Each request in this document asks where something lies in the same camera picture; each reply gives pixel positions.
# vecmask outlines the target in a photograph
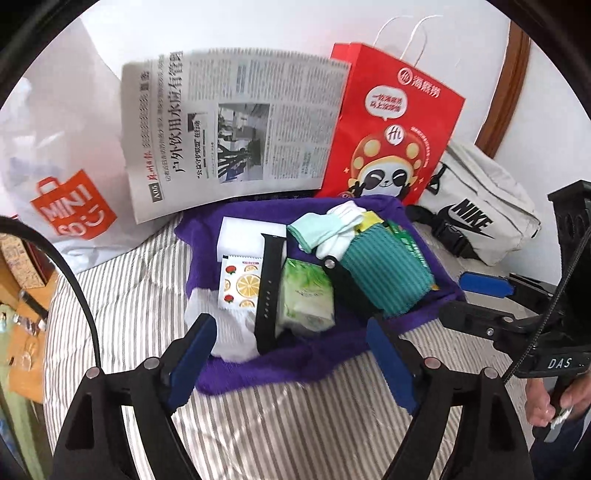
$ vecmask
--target green packet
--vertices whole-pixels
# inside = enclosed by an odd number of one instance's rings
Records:
[[[421,249],[414,241],[412,235],[408,233],[404,228],[402,228],[399,224],[394,223],[391,220],[388,220],[388,227],[390,228],[390,231],[394,234],[394,236],[404,244],[407,250],[411,252],[411,254],[416,259],[418,259],[419,262],[421,262],[421,265],[426,269],[431,270],[429,268],[427,260],[425,260],[425,257],[423,256]]]
[[[281,276],[278,326],[314,335],[334,325],[332,283],[322,267],[288,258]]]

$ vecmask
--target purple towel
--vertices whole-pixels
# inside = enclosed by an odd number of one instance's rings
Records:
[[[193,250],[193,259],[187,280],[187,295],[194,288],[217,290],[221,264],[217,262],[217,236],[225,216],[289,224],[307,212],[326,213],[330,208],[349,199],[302,198],[289,200],[262,200],[258,202],[212,203],[187,210],[175,230],[177,236]],[[391,319],[398,333],[408,332],[437,317],[439,307],[450,300],[463,298],[457,284],[447,275],[435,255],[429,250],[412,223],[404,214],[404,207],[394,197],[372,195],[355,200],[367,210],[373,210],[383,219],[390,219],[408,230],[427,260],[439,291],[429,292],[406,315]],[[318,264],[314,255],[300,250],[295,239],[288,234],[287,256]],[[296,338],[284,332],[279,348],[243,364],[224,362],[210,357],[203,368],[197,390],[218,395],[255,385],[276,382],[311,382],[328,375],[345,360],[365,352],[365,327],[362,322],[340,305],[335,305],[336,326],[314,339]]]

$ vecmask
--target paper bag handle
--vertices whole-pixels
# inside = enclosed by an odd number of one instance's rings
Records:
[[[382,25],[382,27],[378,30],[378,34],[375,36],[375,40],[372,43],[372,47],[375,47],[375,44],[378,42],[378,38],[379,36],[382,34],[382,32],[384,31],[384,28],[386,28],[388,25],[390,25],[390,22],[393,22],[394,20],[397,20],[399,18],[412,18],[412,15],[396,15],[396,17],[392,17],[390,20],[388,20],[384,25]]]
[[[414,36],[417,34],[417,30],[421,26],[421,24],[425,20],[427,20],[429,18],[435,18],[435,17],[443,17],[443,15],[429,15],[429,16],[424,17],[421,20],[419,20],[419,22],[414,26],[413,31],[410,34],[410,38],[408,39],[408,42],[407,42],[406,46],[404,47],[404,50],[402,51],[402,55],[400,55],[400,60],[404,60],[404,56],[406,55],[408,48],[410,47],[410,44],[413,42]],[[411,15],[397,15],[396,17],[390,18],[384,25],[382,25],[382,28],[379,29],[378,34],[375,37],[373,46],[375,46],[375,44],[378,42],[378,38],[379,38],[380,34],[383,32],[384,28],[386,28],[386,26],[388,26],[388,24],[391,21],[396,20],[397,18],[412,18],[412,16]],[[413,67],[417,66],[417,63],[419,62],[419,60],[421,60],[421,57],[423,56],[423,53],[425,52],[425,48],[427,47],[427,31],[424,29],[423,29],[423,31],[425,32],[425,41],[423,42],[423,47],[421,49],[421,53],[418,55],[417,61],[413,64]]]

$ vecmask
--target green striped cloth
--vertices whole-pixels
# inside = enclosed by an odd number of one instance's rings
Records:
[[[386,316],[400,316],[435,283],[433,274],[381,223],[357,235],[341,264]]]

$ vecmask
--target black cable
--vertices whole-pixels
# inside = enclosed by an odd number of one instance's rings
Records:
[[[88,327],[90,328],[90,338],[92,339],[92,348],[95,351],[95,364],[100,368],[99,335],[96,331],[95,319],[92,316],[92,312],[90,311],[90,307],[86,301],[84,292],[82,292],[82,288],[78,283],[74,272],[67,264],[64,257],[61,256],[61,253],[56,250],[56,247],[54,247],[49,240],[42,236],[42,234],[33,230],[24,223],[19,222],[18,220],[0,215],[0,233],[7,233],[8,235],[17,236],[20,239],[26,240],[27,242],[35,245],[39,250],[45,253],[55,263],[56,267],[59,268],[64,274],[66,280],[70,283],[72,290],[74,290],[74,294],[76,295],[76,298],[82,307],[82,311],[84,312],[84,316],[86,317],[86,321],[88,322]]]
[[[579,263],[579,259],[581,258],[581,255],[583,255],[585,248],[587,248],[587,244],[589,243],[590,238],[591,238],[591,226],[589,226],[587,228],[587,230],[585,231],[585,234],[583,235],[583,238],[581,239],[581,241],[577,245],[577,249],[574,251],[573,256],[571,257],[571,259],[569,261],[569,264],[566,267],[566,270],[565,270],[564,274],[562,275],[560,282],[558,283],[558,287],[556,287],[556,291],[554,292],[554,296],[552,297],[552,301],[550,302],[550,305],[548,306],[548,310],[546,310],[546,313],[544,313],[544,316],[542,317],[542,320],[541,320],[540,324],[538,325],[538,328],[534,332],[534,336],[531,338],[529,344],[527,345],[527,347],[525,348],[525,350],[523,351],[521,356],[516,361],[514,361],[509,366],[509,368],[505,371],[505,373],[503,374],[503,377],[502,377],[503,385],[507,384],[509,379],[513,376],[515,371],[523,363],[523,360],[525,360],[525,357],[529,354],[529,352],[531,352],[531,349],[534,347],[535,343],[538,341],[538,338],[540,337],[542,331],[544,330],[546,323],[548,323],[550,316],[554,313],[554,309],[556,308],[556,305],[557,305],[558,301],[560,300],[560,297],[563,295],[563,293],[566,289],[566,285],[569,283],[570,277],[573,275],[574,269],[577,267],[577,264]]]

